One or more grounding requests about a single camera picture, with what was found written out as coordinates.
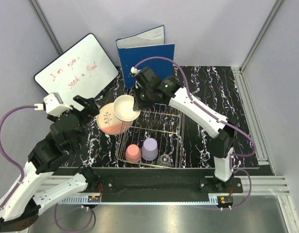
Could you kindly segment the cream and pink plate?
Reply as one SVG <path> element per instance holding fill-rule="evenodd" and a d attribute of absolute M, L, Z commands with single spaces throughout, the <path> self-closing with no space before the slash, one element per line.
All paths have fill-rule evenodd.
<path fill-rule="evenodd" d="M 121 121 L 115 116 L 113 103 L 106 104 L 100 109 L 96 122 L 99 129 L 108 135 L 119 135 L 133 125 L 133 121 Z"/>

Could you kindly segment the red bowl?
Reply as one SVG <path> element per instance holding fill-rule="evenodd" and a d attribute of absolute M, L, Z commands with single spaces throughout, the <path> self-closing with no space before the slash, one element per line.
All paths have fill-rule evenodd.
<path fill-rule="evenodd" d="M 134 111 L 134 97 L 131 95 L 121 95 L 113 103 L 113 112 L 115 116 L 125 122 L 134 121 L 140 115 L 140 110 Z"/>

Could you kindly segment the wire dish rack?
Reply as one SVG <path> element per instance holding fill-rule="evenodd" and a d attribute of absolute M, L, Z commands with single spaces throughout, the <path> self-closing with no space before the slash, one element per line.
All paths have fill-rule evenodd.
<path fill-rule="evenodd" d="M 184 119 L 185 116 L 179 110 L 161 103 L 155 103 L 151 107 L 141 110 L 133 125 L 119 135 L 116 158 L 126 166 L 135 168 L 161 167 L 176 169 L 181 167 L 184 151 Z M 143 158 L 139 162 L 130 162 L 125 158 L 125 151 L 131 144 L 142 148 L 145 139 L 153 138 L 158 144 L 158 156 L 153 161 Z M 157 165 L 157 159 L 168 154 L 171 158 L 169 167 Z"/>

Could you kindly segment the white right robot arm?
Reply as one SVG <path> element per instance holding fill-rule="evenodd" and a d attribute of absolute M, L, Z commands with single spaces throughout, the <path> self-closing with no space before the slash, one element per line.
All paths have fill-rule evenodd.
<path fill-rule="evenodd" d="M 213 145 L 208 147 L 208 151 L 214 157 L 216 190 L 223 193 L 230 189 L 232 186 L 230 156 L 236 137 L 232 127 L 235 124 L 227 126 L 226 116 L 193 97 L 188 89 L 172 76 L 162 80 L 149 67 L 142 70 L 133 67 L 130 72 L 136 80 L 136 85 L 132 87 L 133 110 L 143 110 L 159 103 L 171 106 L 194 120 L 213 138 Z"/>

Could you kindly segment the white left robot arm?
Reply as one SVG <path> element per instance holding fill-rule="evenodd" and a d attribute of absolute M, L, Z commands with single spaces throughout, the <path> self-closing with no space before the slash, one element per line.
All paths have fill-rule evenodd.
<path fill-rule="evenodd" d="M 81 148 L 85 126 L 99 114 L 93 98 L 79 95 L 73 100 L 83 106 L 82 110 L 64 104 L 58 93 L 50 93 L 42 103 L 16 107 L 0 120 L 0 152 L 3 157 L 20 170 L 20 175 L 0 198 L 0 233 L 17 232 L 29 228 L 40 215 L 70 195 L 78 192 L 101 192 L 103 185 L 91 167 L 79 166 L 67 181 L 38 192 L 39 187 L 55 171 Z M 45 111 L 52 121 L 50 132 L 39 141 L 21 166 L 5 152 L 1 143 L 1 130 L 5 120 L 14 112 L 23 109 Z"/>

